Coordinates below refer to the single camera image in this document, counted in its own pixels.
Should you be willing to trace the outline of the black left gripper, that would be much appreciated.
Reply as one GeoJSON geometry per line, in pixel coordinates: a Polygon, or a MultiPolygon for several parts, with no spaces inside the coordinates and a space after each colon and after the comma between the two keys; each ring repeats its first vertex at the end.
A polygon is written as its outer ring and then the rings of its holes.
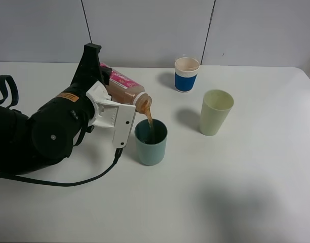
{"type": "Polygon", "coordinates": [[[85,102],[86,92],[96,83],[109,85],[111,68],[102,66],[99,61],[101,46],[88,43],[84,45],[81,60],[77,66],[70,86],[59,94],[62,106],[74,106],[85,102]]]}

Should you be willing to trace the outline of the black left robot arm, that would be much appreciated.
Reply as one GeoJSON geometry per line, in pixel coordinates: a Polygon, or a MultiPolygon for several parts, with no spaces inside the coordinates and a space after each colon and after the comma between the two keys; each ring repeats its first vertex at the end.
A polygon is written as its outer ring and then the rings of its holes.
{"type": "Polygon", "coordinates": [[[86,92],[96,82],[109,84],[110,68],[99,62],[101,46],[86,44],[70,86],[28,117],[18,104],[16,83],[0,75],[0,172],[22,175],[55,165],[71,155],[95,110],[86,92]]]}

